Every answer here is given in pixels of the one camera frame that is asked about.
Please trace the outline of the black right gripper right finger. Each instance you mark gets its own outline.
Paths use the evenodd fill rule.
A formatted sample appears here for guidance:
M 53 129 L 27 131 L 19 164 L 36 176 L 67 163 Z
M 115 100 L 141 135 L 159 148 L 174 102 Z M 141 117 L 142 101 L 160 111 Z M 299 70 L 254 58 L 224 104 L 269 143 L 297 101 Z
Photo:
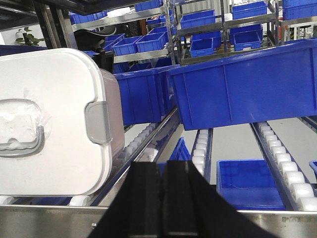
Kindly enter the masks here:
M 191 161 L 168 161 L 163 172 L 164 238 L 270 238 L 226 202 Z

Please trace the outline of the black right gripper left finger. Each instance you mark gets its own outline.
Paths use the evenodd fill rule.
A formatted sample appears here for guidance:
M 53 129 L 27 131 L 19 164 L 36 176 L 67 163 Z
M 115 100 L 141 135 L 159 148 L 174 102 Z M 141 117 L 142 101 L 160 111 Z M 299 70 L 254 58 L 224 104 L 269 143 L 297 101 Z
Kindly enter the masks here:
M 131 163 L 118 194 L 89 237 L 157 238 L 159 181 L 156 163 Z

